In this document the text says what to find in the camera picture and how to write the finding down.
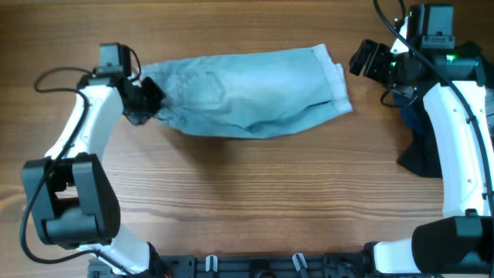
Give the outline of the light blue denim shorts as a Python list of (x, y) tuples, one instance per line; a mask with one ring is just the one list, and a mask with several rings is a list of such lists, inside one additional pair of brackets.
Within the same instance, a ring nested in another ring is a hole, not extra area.
[(324, 44), (144, 66), (164, 93), (156, 118), (203, 137), (266, 139), (352, 111), (344, 70)]

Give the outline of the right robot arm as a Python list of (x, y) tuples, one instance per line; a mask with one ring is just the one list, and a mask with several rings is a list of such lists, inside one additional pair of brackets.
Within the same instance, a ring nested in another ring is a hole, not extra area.
[(440, 176), (441, 220), (412, 236), (369, 242), (359, 276), (493, 274), (493, 147), (485, 108), (487, 78), (480, 51), (457, 46), (454, 8), (423, 3), (403, 7), (388, 23), (393, 46), (364, 40), (351, 57), (353, 75), (385, 86), (414, 132), (401, 165)]

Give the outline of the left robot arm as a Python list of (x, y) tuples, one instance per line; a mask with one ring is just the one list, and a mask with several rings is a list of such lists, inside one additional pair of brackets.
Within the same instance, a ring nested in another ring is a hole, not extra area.
[(164, 93), (132, 65), (133, 49), (100, 45), (100, 61), (71, 89), (76, 103), (57, 142), (43, 158), (27, 161), (22, 183), (27, 205), (20, 246), (33, 262), (52, 265), (90, 254), (115, 276), (169, 277), (149, 242), (121, 224), (120, 204), (101, 163), (120, 117), (145, 124), (161, 108)]

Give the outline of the dark clothes pile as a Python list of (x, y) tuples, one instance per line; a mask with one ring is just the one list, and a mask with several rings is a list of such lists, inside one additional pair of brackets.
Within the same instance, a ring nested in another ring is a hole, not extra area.
[[(470, 51), (480, 55), (486, 72), (486, 109), (488, 127), (493, 139), (493, 60), (484, 54), (480, 45), (468, 41), (458, 47), (461, 51)], [(411, 173), (423, 178), (442, 178), (435, 134), (432, 130), (423, 105), (400, 109), (404, 123), (412, 130), (412, 142), (400, 155), (397, 163)]]

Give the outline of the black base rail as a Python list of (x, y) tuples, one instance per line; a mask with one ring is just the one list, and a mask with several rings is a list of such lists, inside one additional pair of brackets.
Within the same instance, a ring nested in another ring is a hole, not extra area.
[(173, 278), (347, 278), (382, 277), (358, 253), (306, 256), (206, 257), (163, 256), (166, 270), (160, 277)]

